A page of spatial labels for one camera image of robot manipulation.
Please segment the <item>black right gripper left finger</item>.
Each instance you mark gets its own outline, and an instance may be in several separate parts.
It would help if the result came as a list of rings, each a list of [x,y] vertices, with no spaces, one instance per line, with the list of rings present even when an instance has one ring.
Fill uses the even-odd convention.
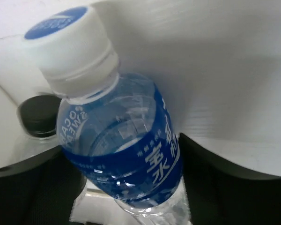
[[[85,184],[60,147],[0,168],[0,225],[67,225]]]

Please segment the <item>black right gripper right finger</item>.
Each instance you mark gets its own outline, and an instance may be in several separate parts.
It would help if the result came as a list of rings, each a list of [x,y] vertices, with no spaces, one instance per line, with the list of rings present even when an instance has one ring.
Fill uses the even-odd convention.
[[[178,139],[193,225],[281,225],[281,177],[257,172]]]

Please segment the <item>blue label water bottle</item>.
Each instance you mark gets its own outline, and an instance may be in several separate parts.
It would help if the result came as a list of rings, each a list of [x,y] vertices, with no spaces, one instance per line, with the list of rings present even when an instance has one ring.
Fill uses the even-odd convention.
[[[56,133],[65,156],[142,225],[188,225],[182,157],[165,101],[120,60],[94,8],[54,14],[23,37],[61,98]]]

